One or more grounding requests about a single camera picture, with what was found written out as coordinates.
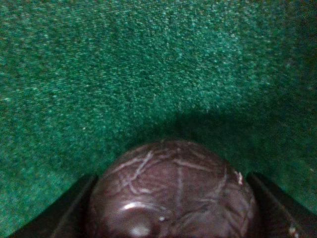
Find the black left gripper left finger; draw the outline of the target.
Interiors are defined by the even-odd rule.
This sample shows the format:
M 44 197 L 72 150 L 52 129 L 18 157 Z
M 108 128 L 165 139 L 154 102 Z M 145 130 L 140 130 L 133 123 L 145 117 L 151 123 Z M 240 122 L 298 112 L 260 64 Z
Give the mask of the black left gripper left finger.
M 86 238 L 85 220 L 97 175 L 78 179 L 36 218 L 9 235 L 10 238 Z

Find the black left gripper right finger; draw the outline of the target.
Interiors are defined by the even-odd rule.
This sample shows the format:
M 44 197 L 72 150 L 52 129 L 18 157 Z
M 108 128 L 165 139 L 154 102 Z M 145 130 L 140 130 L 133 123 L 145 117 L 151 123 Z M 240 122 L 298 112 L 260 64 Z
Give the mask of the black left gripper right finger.
M 266 238 L 315 238 L 317 215 L 261 173 L 249 172 L 246 181 L 256 197 Z

